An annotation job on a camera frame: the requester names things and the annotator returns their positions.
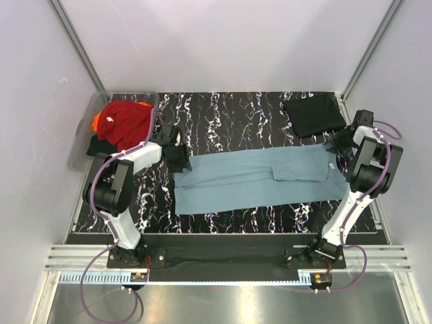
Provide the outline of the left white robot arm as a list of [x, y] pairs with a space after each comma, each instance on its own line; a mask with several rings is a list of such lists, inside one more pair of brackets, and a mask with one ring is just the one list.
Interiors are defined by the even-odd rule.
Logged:
[[131, 267], [139, 267], [149, 259], [129, 210], [134, 175], [160, 161], [165, 162], [171, 173], [192, 169], [179, 127], [163, 124], [155, 138], [133, 148], [113, 155], [96, 154], [82, 192], [83, 200], [113, 235], [111, 259]]

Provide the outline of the blue t-shirt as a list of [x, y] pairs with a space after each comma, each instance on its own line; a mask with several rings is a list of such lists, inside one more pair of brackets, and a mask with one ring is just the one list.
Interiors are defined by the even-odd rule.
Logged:
[[197, 155], [174, 178], [180, 215], [343, 198], [347, 183], [323, 144]]

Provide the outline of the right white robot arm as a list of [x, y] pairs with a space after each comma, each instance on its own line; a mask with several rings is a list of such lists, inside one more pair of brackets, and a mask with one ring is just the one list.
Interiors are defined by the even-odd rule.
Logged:
[[373, 112], [358, 110], [352, 123], [329, 139], [331, 150], [348, 162], [348, 188], [335, 214], [306, 251], [306, 260], [313, 267], [324, 268], [340, 259], [360, 214], [394, 180], [403, 148], [387, 139], [400, 140], [402, 135], [380, 130], [378, 123]]

